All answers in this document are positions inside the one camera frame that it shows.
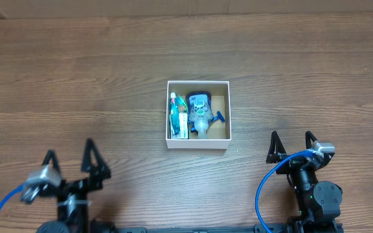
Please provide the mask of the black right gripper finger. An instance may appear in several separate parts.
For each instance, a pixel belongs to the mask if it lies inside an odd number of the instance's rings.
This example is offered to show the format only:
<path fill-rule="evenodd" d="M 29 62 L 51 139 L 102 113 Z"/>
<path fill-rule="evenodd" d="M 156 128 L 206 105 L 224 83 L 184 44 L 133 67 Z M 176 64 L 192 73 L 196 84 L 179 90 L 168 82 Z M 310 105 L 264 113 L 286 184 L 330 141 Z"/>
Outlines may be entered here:
<path fill-rule="evenodd" d="M 268 164 L 278 163 L 283 161 L 287 157 L 287 152 L 280 140 L 280 137 L 276 131 L 271 134 L 270 147 L 267 153 L 266 162 Z"/>
<path fill-rule="evenodd" d="M 312 143 L 317 141 L 317 138 L 311 131 L 307 131 L 305 133 L 305 140 L 306 140 L 306 148 L 310 149 L 312 147 Z"/>

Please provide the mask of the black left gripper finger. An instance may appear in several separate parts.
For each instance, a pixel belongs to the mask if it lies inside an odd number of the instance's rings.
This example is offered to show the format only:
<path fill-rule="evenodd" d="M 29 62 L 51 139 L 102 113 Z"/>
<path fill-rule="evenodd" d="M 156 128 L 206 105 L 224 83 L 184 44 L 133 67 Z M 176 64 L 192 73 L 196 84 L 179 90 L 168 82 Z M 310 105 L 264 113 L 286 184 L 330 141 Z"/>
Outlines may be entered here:
<path fill-rule="evenodd" d="M 88 173 L 90 178 L 100 180 L 111 178 L 111 171 L 103 160 L 93 139 L 86 140 L 81 171 Z"/>
<path fill-rule="evenodd" d="M 50 162 L 52 163 L 52 167 L 57 171 L 61 172 L 60 165 L 57 160 L 57 156 L 54 150 L 48 150 L 47 154 L 42 162 L 42 166 L 49 165 Z"/>

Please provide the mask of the blue disposable razor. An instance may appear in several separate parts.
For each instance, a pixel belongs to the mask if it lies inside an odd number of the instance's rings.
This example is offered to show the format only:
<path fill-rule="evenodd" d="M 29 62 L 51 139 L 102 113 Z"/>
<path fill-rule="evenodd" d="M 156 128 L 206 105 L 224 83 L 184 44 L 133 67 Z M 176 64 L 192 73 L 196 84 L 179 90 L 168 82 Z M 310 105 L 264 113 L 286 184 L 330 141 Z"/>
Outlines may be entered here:
<path fill-rule="evenodd" d="M 220 111 L 217 111 L 216 116 L 211 121 L 211 124 L 218 120 L 220 120 L 222 123 L 225 123 L 225 119 Z M 191 127 L 190 132 L 195 133 L 196 132 L 195 127 Z"/>

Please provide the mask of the dental floss pack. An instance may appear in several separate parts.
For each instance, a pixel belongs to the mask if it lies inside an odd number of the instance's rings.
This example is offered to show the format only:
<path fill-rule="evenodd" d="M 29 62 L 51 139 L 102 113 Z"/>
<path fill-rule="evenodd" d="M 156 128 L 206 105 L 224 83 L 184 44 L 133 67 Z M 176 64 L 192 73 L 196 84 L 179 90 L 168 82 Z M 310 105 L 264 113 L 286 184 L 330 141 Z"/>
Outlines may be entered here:
<path fill-rule="evenodd" d="M 187 113 L 179 113 L 178 116 L 171 116 L 170 121 L 172 139 L 189 139 Z"/>

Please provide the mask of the red green toothpaste tube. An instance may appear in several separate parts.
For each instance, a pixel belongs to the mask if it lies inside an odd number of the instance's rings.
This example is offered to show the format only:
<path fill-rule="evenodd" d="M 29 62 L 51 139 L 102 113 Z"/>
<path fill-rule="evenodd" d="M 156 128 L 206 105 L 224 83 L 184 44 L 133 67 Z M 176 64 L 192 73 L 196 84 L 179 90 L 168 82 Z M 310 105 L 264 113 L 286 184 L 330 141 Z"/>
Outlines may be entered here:
<path fill-rule="evenodd" d="M 172 127 L 172 134 L 176 135 L 180 133 L 179 104 L 177 95 L 175 93 L 170 93 L 170 123 Z"/>

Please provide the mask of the green white toothbrush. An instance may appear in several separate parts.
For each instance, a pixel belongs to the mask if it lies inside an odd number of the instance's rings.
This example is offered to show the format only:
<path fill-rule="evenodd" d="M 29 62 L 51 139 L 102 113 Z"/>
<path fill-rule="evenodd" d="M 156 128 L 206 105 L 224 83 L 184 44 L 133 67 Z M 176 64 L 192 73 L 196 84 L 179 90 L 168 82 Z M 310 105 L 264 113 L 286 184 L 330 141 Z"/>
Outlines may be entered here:
<path fill-rule="evenodd" d="M 181 108 L 181 111 L 184 113 L 188 112 L 188 104 L 185 98 L 182 95 L 177 95 L 177 103 L 178 106 Z"/>

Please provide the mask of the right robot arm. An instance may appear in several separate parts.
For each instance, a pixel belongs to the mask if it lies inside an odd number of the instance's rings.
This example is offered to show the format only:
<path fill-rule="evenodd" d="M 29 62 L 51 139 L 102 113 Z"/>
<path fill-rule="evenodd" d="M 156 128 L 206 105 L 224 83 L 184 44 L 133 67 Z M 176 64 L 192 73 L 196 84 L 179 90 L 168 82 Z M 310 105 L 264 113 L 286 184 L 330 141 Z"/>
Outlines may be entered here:
<path fill-rule="evenodd" d="M 286 175 L 294 189 L 299 215 L 288 218 L 277 232 L 342 232 L 335 219 L 341 214 L 342 188 L 330 181 L 319 181 L 315 172 L 324 168 L 335 155 L 335 146 L 319 141 L 311 131 L 305 133 L 306 150 L 312 156 L 292 159 L 276 131 L 271 134 L 268 164 L 284 164 L 275 173 Z"/>

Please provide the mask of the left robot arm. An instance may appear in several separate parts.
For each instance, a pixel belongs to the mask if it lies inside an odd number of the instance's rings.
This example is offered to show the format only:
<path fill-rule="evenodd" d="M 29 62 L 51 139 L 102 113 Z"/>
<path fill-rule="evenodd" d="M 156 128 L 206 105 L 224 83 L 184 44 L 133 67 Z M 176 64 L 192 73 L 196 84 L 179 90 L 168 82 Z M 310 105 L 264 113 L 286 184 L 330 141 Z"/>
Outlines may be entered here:
<path fill-rule="evenodd" d="M 89 219 L 88 194 L 103 189 L 103 181 L 111 178 L 111 171 L 103 160 L 93 139 L 85 143 L 81 171 L 89 176 L 68 182 L 61 178 L 59 184 L 44 181 L 38 185 L 40 197 L 57 199 L 57 220 L 39 227 L 38 232 L 114 232 L 113 222 Z"/>

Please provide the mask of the white cardboard box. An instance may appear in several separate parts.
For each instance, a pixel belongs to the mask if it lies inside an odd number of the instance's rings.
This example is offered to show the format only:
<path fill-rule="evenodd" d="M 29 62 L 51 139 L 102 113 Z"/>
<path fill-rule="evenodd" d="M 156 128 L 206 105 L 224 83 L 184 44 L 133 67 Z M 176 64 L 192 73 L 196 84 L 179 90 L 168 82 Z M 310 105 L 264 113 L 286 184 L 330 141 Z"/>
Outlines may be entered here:
<path fill-rule="evenodd" d="M 208 139 L 198 139 L 190 133 L 188 139 L 173 139 L 170 133 L 170 93 L 186 94 L 207 91 L 211 94 L 213 112 L 220 111 L 225 121 L 213 123 L 207 130 Z M 225 150 L 231 139 L 230 85 L 228 81 L 169 81 L 166 91 L 166 144 L 169 149 Z"/>

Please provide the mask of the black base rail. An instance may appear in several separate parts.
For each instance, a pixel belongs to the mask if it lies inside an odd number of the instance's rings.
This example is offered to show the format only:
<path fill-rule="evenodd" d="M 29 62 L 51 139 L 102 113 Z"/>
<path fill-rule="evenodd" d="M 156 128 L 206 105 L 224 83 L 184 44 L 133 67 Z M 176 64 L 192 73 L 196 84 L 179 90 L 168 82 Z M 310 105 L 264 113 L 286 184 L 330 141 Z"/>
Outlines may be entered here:
<path fill-rule="evenodd" d="M 191 227 L 191 228 L 145 228 L 145 227 L 115 227 L 111 233 L 292 233 L 287 224 L 267 224 L 266 230 L 261 224 L 246 227 Z"/>

